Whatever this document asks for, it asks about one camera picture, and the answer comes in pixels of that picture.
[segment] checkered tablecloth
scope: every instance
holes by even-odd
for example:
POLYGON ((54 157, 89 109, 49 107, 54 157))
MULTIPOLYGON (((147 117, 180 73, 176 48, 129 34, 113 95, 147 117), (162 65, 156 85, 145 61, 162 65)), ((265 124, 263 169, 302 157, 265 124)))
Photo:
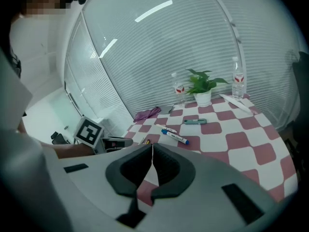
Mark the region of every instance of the checkered tablecloth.
MULTIPOLYGON (((132 138, 134 145, 145 138, 151 143, 177 146, 217 158, 241 171, 280 201, 297 190, 292 158, 275 128, 248 96, 242 102, 257 114, 249 115, 223 98, 213 99, 208 107, 198 107, 195 102, 182 108, 176 105, 169 115, 155 115, 136 122, 128 128, 125 137, 132 138), (199 118, 207 119, 207 124, 183 123, 185 119, 199 118), (175 129, 190 144, 163 135, 155 124, 175 129)), ((138 190, 140 199, 157 185, 153 181, 144 181, 138 190)), ((145 199, 145 203, 151 204, 149 198, 145 199)))

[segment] person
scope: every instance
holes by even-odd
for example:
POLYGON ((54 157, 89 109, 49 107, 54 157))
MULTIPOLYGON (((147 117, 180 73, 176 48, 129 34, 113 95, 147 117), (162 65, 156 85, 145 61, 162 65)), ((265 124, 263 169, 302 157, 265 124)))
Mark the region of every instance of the person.
MULTIPOLYGON (((22 65, 10 44, 11 25, 21 17, 49 14, 54 9, 64 9, 66 7, 66 0, 1 0, 0 4, 1 8, 3 8, 1 13, 2 30, 0 32, 0 46, 13 70, 20 78, 22 65)), ((27 133, 23 120, 21 120, 17 129, 20 133, 27 133)), ((53 148, 59 158, 93 155, 93 150, 84 144, 49 145, 41 142, 41 145, 53 148)))

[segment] white knife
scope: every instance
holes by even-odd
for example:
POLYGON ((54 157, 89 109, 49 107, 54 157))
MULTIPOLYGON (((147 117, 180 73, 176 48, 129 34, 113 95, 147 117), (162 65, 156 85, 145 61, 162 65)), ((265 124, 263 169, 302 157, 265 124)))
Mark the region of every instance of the white knife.
POLYGON ((224 98, 226 101, 232 103, 233 105, 235 105, 236 107, 239 107, 241 110, 245 111, 246 113, 253 115, 252 111, 246 107, 244 104, 238 102, 237 100, 235 100, 232 97, 229 97, 227 95, 220 95, 222 98, 224 98))

